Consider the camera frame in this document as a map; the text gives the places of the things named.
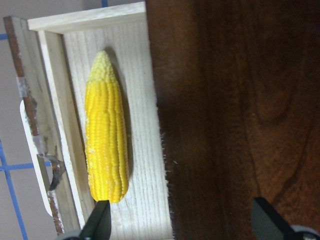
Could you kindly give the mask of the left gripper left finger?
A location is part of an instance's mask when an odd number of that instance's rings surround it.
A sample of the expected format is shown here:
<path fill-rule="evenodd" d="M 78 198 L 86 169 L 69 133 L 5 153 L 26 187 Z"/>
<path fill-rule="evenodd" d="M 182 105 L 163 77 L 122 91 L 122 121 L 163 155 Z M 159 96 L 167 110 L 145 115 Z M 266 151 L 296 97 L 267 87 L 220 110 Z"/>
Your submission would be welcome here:
<path fill-rule="evenodd" d="M 98 201 L 79 234 L 80 240 L 109 240 L 112 232 L 111 206 L 108 200 Z"/>

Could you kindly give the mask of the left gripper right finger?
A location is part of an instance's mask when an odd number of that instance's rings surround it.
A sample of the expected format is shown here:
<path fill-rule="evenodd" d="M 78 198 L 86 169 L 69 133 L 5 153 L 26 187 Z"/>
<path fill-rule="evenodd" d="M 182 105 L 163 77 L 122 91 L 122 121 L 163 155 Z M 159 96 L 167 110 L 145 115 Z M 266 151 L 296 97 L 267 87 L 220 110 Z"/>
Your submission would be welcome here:
<path fill-rule="evenodd" d="M 252 202 L 251 228 L 257 240 L 303 240 L 263 197 Z"/>

